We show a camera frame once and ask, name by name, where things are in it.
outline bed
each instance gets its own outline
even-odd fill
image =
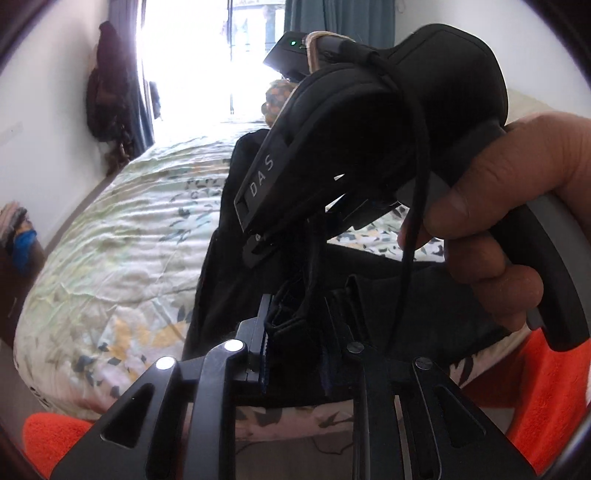
[[[262,120],[222,122],[207,135],[152,148],[73,222],[27,297],[14,342],[15,366],[46,409],[97,419],[159,357],[180,359],[233,146],[264,127]],[[399,207],[331,241],[401,259],[405,214]],[[417,259],[443,261],[442,242],[431,241]],[[526,328],[450,366],[450,375],[470,381],[527,335]],[[352,402],[244,406],[236,411],[236,438],[335,432],[351,429],[352,419]]]

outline folded clothes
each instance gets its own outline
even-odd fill
[[[24,274],[37,232],[27,216],[27,209],[18,202],[8,203],[0,212],[0,247],[12,258],[17,270]]]
[[[8,203],[0,212],[0,247],[10,255],[17,226],[26,218],[27,210],[18,202]]]

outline curtain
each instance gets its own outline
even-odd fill
[[[285,0],[285,30],[327,30],[376,48],[394,46],[395,0]]]
[[[131,134],[135,155],[139,157],[154,144],[151,110],[148,107],[147,82],[144,79],[141,59],[137,59],[138,24],[143,23],[146,0],[110,0],[109,21],[113,24],[124,48],[131,56],[128,101],[131,113]]]

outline black cable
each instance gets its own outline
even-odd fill
[[[355,443],[351,442],[348,443],[347,445],[345,445],[343,448],[341,448],[341,450],[339,450],[338,452],[327,452],[325,450],[322,450],[318,444],[316,443],[316,438],[314,437],[310,437],[312,439],[312,443],[314,444],[314,447],[316,448],[316,450],[318,450],[320,453],[324,453],[325,455],[343,455],[343,453],[345,452],[345,450],[350,449]]]
[[[429,176],[431,173],[429,130],[423,114],[423,107],[418,97],[414,94],[412,86],[406,81],[406,78],[399,71],[398,67],[382,57],[372,55],[369,58],[370,64],[386,73],[394,82],[394,89],[402,99],[411,117],[412,130],[415,143],[415,160],[417,165],[417,174],[415,178],[415,188],[413,193],[413,202],[409,212],[408,229],[405,238],[404,250],[402,254],[402,266],[400,274],[400,292],[396,302],[394,312],[394,321],[392,330],[386,344],[387,353],[394,344],[398,325],[404,315],[408,298],[408,289],[413,273],[414,251],[416,250],[418,234],[423,224],[425,205],[427,204],[427,193],[429,188]]]
[[[234,452],[234,456],[238,455],[239,453],[242,453],[244,450],[246,450],[249,447],[252,447],[253,445],[258,445],[259,443],[262,443],[262,442],[247,443],[245,446],[242,446],[238,450],[236,450],[236,452]]]

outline teal curtain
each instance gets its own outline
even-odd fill
[[[376,48],[394,46],[395,0],[285,0],[285,30],[327,30]]]

